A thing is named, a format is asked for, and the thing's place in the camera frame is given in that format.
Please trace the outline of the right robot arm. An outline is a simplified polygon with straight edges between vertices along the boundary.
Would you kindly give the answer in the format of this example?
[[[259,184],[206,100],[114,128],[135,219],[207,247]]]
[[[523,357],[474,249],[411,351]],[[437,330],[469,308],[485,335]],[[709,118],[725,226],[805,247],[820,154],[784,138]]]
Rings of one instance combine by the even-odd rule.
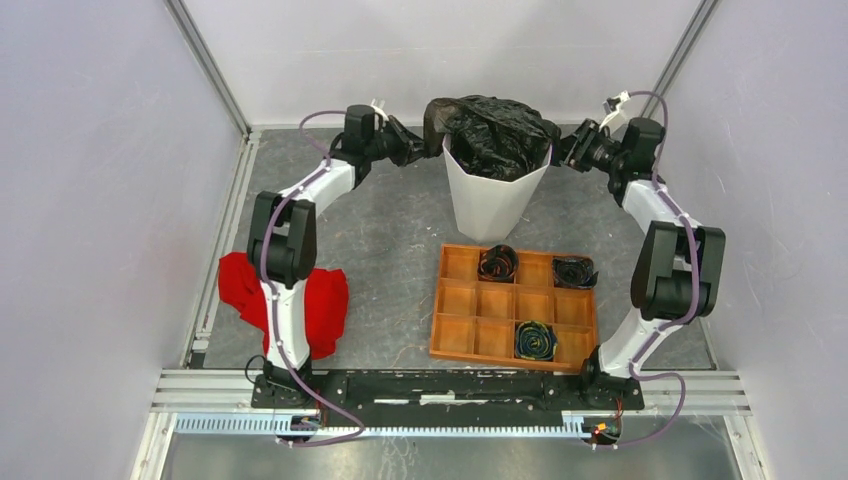
[[[655,120],[631,119],[615,140],[591,119],[564,138],[566,166],[608,176],[616,203],[644,234],[631,277],[631,309],[608,340],[584,361],[577,392],[591,408],[602,408],[618,392],[630,394],[644,361],[671,334],[717,302],[726,235],[700,224],[671,197],[656,171],[666,129]]]

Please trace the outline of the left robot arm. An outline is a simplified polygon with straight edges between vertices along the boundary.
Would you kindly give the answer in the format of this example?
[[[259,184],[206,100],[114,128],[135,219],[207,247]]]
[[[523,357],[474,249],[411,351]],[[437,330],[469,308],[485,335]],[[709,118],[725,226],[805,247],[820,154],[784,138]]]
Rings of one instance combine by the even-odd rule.
[[[314,381],[302,373],[311,358],[306,336],[305,289],[317,259],[317,218],[355,190],[373,163],[398,167],[429,158],[421,136],[387,114],[381,104],[355,104],[341,111],[343,129],[318,145],[318,166],[281,191],[263,191],[254,202],[246,254],[260,280],[269,344],[262,376],[290,407],[306,405]]]

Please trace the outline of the white trash bin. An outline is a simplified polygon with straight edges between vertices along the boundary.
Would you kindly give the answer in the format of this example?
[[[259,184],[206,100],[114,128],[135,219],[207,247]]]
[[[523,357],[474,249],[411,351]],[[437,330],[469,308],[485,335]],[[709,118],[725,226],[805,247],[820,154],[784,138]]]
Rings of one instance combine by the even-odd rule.
[[[507,238],[521,219],[529,201],[551,163],[552,148],[536,170],[511,182],[468,174],[450,147],[442,142],[447,178],[457,230],[477,243],[498,243]]]

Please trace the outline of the wooden compartment tray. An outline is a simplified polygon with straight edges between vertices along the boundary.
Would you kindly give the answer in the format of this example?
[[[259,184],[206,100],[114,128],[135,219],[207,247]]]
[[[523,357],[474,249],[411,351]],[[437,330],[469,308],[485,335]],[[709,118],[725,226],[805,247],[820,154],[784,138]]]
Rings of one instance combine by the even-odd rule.
[[[429,353],[432,357],[523,369],[576,374],[599,343],[595,293],[554,286],[553,252],[517,250],[513,283],[481,281],[485,248],[445,244],[441,248]],[[558,347],[553,361],[518,359],[516,326],[550,325]]]

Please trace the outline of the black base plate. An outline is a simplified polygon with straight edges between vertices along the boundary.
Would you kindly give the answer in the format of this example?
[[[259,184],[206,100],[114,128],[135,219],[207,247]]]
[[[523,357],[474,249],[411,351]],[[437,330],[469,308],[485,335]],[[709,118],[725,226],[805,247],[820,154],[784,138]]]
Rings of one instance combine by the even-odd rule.
[[[315,409],[330,427],[552,426],[565,411],[639,411],[635,380],[585,385],[578,375],[532,370],[312,371],[305,383],[319,394],[253,382],[257,409]]]

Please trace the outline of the rolled sock orange stripes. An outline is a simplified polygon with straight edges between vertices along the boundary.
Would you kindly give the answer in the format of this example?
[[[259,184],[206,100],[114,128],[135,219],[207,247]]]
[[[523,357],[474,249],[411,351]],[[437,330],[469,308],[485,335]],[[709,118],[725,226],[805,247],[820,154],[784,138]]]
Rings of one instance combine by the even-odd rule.
[[[508,245],[498,244],[481,253],[477,277],[481,281],[513,283],[519,265],[517,252]]]

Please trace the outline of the rolled sock dark green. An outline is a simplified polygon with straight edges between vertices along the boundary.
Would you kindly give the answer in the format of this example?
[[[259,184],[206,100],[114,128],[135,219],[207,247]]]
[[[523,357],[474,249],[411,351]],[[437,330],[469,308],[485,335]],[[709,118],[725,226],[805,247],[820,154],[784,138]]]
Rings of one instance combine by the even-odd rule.
[[[554,286],[566,289],[593,289],[599,277],[593,260],[581,256],[554,257],[552,273]]]

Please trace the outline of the rolled sock yellow blue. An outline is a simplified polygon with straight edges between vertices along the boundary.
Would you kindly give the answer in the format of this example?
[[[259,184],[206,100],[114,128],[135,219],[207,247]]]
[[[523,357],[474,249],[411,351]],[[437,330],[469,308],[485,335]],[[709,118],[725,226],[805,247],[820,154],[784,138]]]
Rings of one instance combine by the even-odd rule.
[[[541,322],[519,323],[514,334],[514,355],[518,359],[550,362],[556,356],[558,338],[553,328]]]

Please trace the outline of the red cloth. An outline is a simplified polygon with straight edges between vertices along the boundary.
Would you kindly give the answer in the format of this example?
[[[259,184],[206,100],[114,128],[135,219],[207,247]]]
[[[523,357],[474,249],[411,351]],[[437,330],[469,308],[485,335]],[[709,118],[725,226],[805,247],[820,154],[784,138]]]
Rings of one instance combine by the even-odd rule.
[[[232,252],[218,260],[219,298],[235,308],[240,318],[263,333],[263,347],[270,341],[268,313],[261,282],[244,252]],[[323,359],[336,351],[344,334],[349,306],[349,287],[340,269],[316,268],[306,281],[305,333],[311,356]]]

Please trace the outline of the black trash bag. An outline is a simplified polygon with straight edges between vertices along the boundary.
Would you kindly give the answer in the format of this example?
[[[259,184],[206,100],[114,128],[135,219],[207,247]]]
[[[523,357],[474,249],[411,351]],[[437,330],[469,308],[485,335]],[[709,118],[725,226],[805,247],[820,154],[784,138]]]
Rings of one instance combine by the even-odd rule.
[[[511,99],[436,98],[423,114],[427,156],[448,151],[465,173],[505,182],[540,169],[561,134],[539,111]]]

